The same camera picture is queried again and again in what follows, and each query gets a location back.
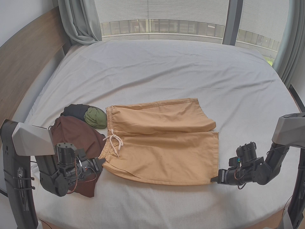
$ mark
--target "mattress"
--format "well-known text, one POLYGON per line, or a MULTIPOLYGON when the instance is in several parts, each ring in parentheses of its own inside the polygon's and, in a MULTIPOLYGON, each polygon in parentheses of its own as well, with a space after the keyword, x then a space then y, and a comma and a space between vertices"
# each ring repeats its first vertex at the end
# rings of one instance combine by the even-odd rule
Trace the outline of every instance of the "mattress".
MULTIPOLYGON (((256 142, 266 157, 280 116, 299 112, 288 90, 254 50, 205 42, 128 40, 74 47, 33 105, 26 123, 48 127, 69 104, 105 109, 196 97, 219 132, 219 168, 239 145, 256 142)), ((166 186, 103 170, 95 196, 57 197, 35 180, 36 212, 62 228, 244 228, 284 207, 297 175, 291 148, 267 185, 166 186)))

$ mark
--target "gray-green curtain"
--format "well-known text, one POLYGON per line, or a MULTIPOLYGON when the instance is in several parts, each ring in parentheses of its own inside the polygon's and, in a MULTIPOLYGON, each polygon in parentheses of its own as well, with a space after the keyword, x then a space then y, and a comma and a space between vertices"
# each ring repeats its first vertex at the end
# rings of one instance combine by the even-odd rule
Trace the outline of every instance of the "gray-green curtain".
POLYGON ((288 18, 273 68, 289 87, 291 77, 299 67, 305 43, 305 0, 289 0, 288 18))
POLYGON ((72 43, 84 45, 102 40, 94 0, 58 0, 63 27, 72 43))

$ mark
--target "tan shorts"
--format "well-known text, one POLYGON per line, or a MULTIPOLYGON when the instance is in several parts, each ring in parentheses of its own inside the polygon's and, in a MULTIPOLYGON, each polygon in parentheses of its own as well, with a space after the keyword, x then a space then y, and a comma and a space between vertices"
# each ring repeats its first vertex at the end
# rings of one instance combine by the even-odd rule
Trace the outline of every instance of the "tan shorts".
POLYGON ((218 172, 215 121, 197 98, 106 108, 109 138, 99 158, 111 173, 133 181, 163 185, 209 184, 218 172))

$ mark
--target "wooden headboard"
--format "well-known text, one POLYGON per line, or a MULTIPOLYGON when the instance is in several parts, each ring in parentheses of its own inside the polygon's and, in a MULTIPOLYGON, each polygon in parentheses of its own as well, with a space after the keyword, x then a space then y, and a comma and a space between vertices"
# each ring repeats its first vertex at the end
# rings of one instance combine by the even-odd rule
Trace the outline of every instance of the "wooden headboard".
POLYGON ((28 88, 68 40, 56 7, 0 47, 0 125, 12 119, 28 88))

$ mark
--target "white label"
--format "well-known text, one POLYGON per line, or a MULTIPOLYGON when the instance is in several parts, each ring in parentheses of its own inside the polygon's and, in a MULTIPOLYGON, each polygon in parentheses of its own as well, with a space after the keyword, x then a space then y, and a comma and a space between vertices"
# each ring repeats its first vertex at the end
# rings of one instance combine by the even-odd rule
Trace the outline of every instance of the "white label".
POLYGON ((224 181, 224 170, 221 172, 221 182, 224 181))
POLYGON ((95 158, 94 158, 92 161, 93 161, 93 163, 94 163, 94 166, 95 166, 96 170, 99 171, 99 169, 98 169, 98 167, 97 167, 97 163, 96 163, 96 161, 95 161, 95 158))

